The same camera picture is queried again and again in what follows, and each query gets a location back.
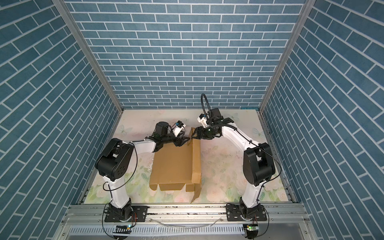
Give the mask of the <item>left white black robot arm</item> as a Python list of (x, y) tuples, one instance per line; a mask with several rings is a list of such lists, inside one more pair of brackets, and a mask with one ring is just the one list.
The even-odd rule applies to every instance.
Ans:
[(131, 199), (125, 190), (128, 181), (124, 180), (124, 176), (132, 155), (138, 157), (138, 154), (142, 153), (155, 153), (169, 143), (181, 147), (190, 139), (185, 136), (185, 130), (186, 125), (181, 121), (177, 121), (173, 126), (167, 122), (159, 122), (152, 135), (144, 140), (124, 142), (113, 138), (108, 142), (95, 168), (108, 184), (104, 190), (111, 194), (111, 209), (125, 212), (131, 210)]

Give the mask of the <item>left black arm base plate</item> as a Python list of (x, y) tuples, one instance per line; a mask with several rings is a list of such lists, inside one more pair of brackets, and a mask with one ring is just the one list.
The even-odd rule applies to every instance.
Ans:
[(118, 209), (109, 204), (104, 210), (104, 221), (107, 223), (144, 222), (147, 212), (147, 206), (128, 206)]

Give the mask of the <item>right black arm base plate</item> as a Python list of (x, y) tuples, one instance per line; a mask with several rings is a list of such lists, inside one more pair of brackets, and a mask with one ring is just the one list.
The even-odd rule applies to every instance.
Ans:
[(267, 214), (262, 205), (257, 205), (251, 209), (246, 208), (244, 205), (235, 204), (226, 204), (225, 207), (228, 222), (267, 220)]

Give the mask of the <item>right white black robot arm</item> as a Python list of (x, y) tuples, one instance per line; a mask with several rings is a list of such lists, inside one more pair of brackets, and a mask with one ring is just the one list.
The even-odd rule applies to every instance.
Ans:
[(243, 218), (251, 218), (252, 214), (261, 209), (262, 188), (272, 180), (276, 172), (271, 147), (267, 143), (261, 144), (252, 140), (237, 127), (232, 119), (224, 118), (218, 108), (200, 114), (198, 122), (201, 126), (193, 131), (193, 139), (213, 140), (224, 137), (243, 151), (243, 174), (248, 184), (238, 209)]

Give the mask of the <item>brown cardboard box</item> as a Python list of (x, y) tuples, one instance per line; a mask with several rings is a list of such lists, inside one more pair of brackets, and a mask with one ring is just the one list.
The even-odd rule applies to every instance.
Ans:
[(191, 139), (183, 146), (165, 144), (155, 153), (149, 187), (155, 191), (193, 193), (193, 203), (202, 189), (201, 141)]

